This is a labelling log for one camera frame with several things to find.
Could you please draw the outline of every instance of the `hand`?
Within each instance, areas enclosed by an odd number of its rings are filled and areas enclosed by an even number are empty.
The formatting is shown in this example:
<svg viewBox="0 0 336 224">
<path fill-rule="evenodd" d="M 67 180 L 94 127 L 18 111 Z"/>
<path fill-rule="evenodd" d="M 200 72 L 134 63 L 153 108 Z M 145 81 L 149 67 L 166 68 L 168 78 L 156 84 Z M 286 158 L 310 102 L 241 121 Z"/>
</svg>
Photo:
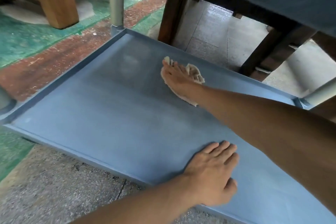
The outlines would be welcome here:
<svg viewBox="0 0 336 224">
<path fill-rule="evenodd" d="M 162 61 L 163 74 L 166 78 L 166 83 L 180 96 L 186 97 L 188 95 L 190 85 L 195 85 L 194 80 L 188 75 L 186 68 L 174 62 L 169 65 L 165 60 Z"/>
<path fill-rule="evenodd" d="M 236 150 L 227 141 L 212 143 L 191 159 L 182 175 L 189 178 L 197 204 L 226 204 L 237 192 L 237 182 L 230 178 L 239 161 Z"/>
</svg>

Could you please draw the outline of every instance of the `white painted patch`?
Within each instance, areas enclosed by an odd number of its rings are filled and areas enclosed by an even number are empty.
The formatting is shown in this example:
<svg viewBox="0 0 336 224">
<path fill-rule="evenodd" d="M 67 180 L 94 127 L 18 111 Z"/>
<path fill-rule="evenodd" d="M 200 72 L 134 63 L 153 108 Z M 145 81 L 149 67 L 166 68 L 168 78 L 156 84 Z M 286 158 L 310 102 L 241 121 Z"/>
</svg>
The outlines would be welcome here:
<svg viewBox="0 0 336 224">
<path fill-rule="evenodd" d="M 31 24 L 49 24 L 47 18 L 44 15 L 34 13 L 16 5 L 2 5 L 0 6 L 0 9 L 5 15 L 18 21 Z M 80 21 L 95 14 L 93 11 L 93 6 L 89 1 L 81 1 L 78 3 L 77 11 Z"/>
</svg>

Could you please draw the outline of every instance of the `white cloth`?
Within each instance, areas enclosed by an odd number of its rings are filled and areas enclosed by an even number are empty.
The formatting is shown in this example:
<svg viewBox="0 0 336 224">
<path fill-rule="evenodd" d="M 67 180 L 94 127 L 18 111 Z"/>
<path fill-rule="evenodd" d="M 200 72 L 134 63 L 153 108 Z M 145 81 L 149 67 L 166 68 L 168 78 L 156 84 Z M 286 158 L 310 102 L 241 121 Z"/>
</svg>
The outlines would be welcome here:
<svg viewBox="0 0 336 224">
<path fill-rule="evenodd" d="M 166 61 L 168 64 L 170 64 L 170 65 L 172 65 L 173 62 L 174 62 L 174 61 L 173 61 L 172 59 L 170 59 L 168 56 L 165 57 L 165 61 Z M 193 75 L 194 82 L 199 83 L 199 84 L 202 84 L 202 83 L 205 82 L 204 78 L 203 78 L 202 75 L 201 75 L 200 70 L 199 70 L 196 66 L 194 66 L 194 65 L 192 65 L 192 64 L 188 64 L 188 65 L 185 67 L 185 69 L 186 69 L 186 71 L 187 71 L 187 73 L 188 73 L 189 75 L 191 75 L 191 74 Z M 166 82 L 166 78 L 165 78 L 165 76 L 164 76 L 164 74 L 163 74 L 163 68 L 161 69 L 161 77 L 162 77 L 162 79 L 164 80 L 165 84 L 167 84 L 167 82 Z M 196 102 L 191 101 L 190 99 L 188 99 L 188 98 L 186 98 L 186 97 L 180 96 L 180 95 L 177 94 L 172 88 L 170 88 L 170 90 L 171 90 L 175 95 L 177 95 L 180 99 L 184 100 L 185 102 L 187 102 L 187 103 L 189 103 L 189 104 L 191 104 L 191 105 L 193 105 L 193 106 L 197 106 L 197 105 L 198 105 Z"/>
</svg>

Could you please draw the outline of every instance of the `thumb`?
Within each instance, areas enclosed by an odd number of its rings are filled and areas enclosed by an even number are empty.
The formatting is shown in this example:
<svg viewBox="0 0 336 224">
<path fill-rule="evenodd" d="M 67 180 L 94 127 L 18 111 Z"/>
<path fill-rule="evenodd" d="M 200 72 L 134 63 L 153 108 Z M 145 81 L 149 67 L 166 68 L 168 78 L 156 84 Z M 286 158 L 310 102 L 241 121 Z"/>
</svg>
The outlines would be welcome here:
<svg viewBox="0 0 336 224">
<path fill-rule="evenodd" d="M 237 181 L 230 178 L 227 181 L 227 184 L 224 188 L 224 195 L 227 197 L 228 201 L 230 201 L 231 197 L 237 192 Z"/>
</svg>

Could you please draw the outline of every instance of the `person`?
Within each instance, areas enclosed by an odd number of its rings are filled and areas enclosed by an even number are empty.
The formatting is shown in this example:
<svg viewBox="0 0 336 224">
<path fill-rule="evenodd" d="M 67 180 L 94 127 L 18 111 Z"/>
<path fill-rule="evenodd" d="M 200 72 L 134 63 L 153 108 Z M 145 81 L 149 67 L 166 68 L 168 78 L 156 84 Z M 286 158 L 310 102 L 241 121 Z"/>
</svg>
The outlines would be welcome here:
<svg viewBox="0 0 336 224">
<path fill-rule="evenodd" d="M 166 83 L 195 101 L 238 136 L 266 154 L 336 215 L 336 124 L 270 99 L 197 84 L 184 66 L 163 61 Z M 237 147 L 212 143 L 183 174 L 136 195 L 114 201 L 74 223 L 170 223 L 188 208 L 219 205 L 237 191 L 231 173 Z"/>
</svg>

